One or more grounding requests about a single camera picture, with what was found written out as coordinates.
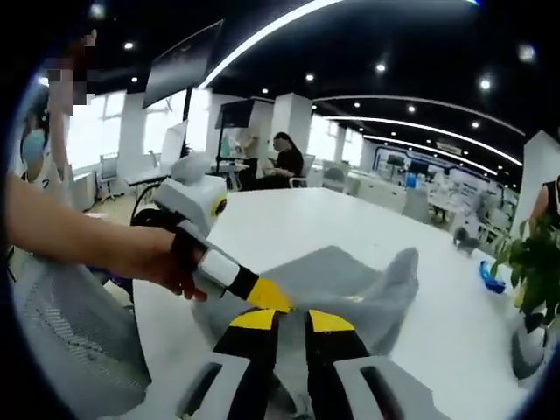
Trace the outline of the person's left hand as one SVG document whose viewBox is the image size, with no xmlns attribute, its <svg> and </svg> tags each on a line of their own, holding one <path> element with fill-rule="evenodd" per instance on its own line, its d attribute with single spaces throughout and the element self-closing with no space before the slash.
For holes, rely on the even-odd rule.
<svg viewBox="0 0 560 420">
<path fill-rule="evenodd" d="M 207 294 L 194 285 L 192 273 L 180 268 L 172 253 L 175 234 L 161 227 L 132 227 L 131 233 L 134 246 L 129 263 L 131 278 L 152 282 L 176 296 L 199 302 L 207 300 Z"/>
</svg>

